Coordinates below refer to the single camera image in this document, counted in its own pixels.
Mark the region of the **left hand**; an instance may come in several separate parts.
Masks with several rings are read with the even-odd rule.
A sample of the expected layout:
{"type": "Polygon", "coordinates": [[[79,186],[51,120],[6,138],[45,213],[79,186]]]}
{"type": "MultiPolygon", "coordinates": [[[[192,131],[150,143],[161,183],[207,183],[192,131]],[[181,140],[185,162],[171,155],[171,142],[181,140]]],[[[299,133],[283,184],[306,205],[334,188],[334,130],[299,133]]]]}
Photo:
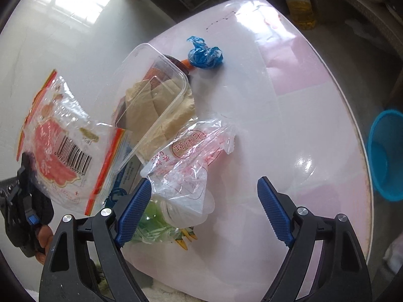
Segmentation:
{"type": "Polygon", "coordinates": [[[46,261],[46,254],[49,252],[53,240],[52,229],[48,225],[42,226],[37,233],[37,239],[41,248],[44,249],[44,252],[37,252],[36,260],[40,264],[44,265],[46,261]]]}

